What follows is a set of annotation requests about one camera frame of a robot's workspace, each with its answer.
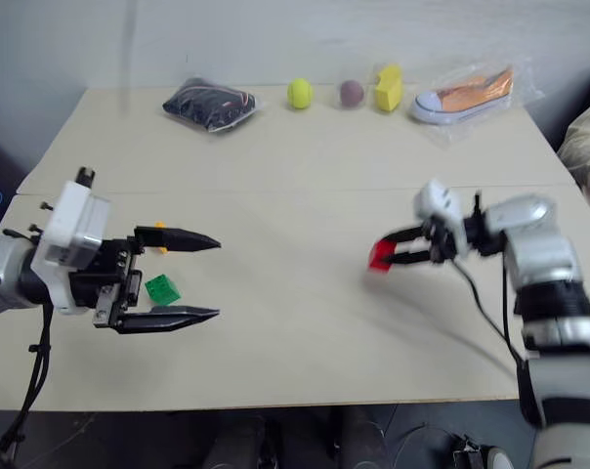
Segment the white sole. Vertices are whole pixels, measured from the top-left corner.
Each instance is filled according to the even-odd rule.
[[[510,105],[510,94],[497,98],[496,100],[488,101],[482,105],[470,107],[465,110],[458,110],[456,112],[444,112],[440,110],[431,110],[422,107],[418,102],[418,97],[414,99],[410,106],[410,113],[412,116],[422,122],[436,125],[451,125],[462,120],[473,117],[476,114],[482,113],[486,110],[501,107],[505,108]]]

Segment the floor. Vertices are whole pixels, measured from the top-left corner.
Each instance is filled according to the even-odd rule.
[[[534,431],[515,401],[368,405],[385,431],[394,467],[452,467],[448,433],[503,448],[515,466],[529,465]],[[220,426],[261,414],[279,422],[284,467],[335,467],[323,443],[330,407],[136,413],[33,412],[17,462],[20,469],[184,469],[200,467]],[[0,411],[0,434],[13,417]],[[409,433],[410,430],[424,428]]]

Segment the yellow ball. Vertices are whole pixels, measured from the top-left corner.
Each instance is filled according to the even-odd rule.
[[[304,78],[297,78],[288,85],[288,103],[296,109],[305,109],[313,101],[313,86]]]

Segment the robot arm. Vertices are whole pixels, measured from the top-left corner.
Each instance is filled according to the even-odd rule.
[[[11,230],[0,234],[0,313],[50,303],[67,315],[95,309],[94,326],[120,334],[174,330],[217,316],[216,310],[189,306],[128,312],[137,305],[142,272],[135,262],[145,247],[192,252],[221,244],[203,234],[152,227],[104,239],[109,202],[92,195],[94,177],[82,168],[54,209],[41,205],[53,210],[45,231],[32,225],[30,238]]]
[[[555,204],[525,195],[480,208],[458,227],[455,194],[433,181],[415,197],[416,228],[388,234],[374,246],[370,267],[442,263],[469,248],[501,253],[517,294],[530,358],[519,360],[519,397],[526,420],[539,429],[536,468],[590,468],[590,302],[570,242],[556,225]],[[427,251],[396,252],[397,244],[425,237]]]

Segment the plastic bag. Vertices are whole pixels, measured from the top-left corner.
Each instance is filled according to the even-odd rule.
[[[208,132],[217,132],[238,124],[259,106],[249,93],[215,85],[203,78],[190,78],[162,108],[204,126]]]
[[[408,112],[432,137],[449,143],[501,111],[543,96],[533,83],[530,60],[478,63],[420,86]]]

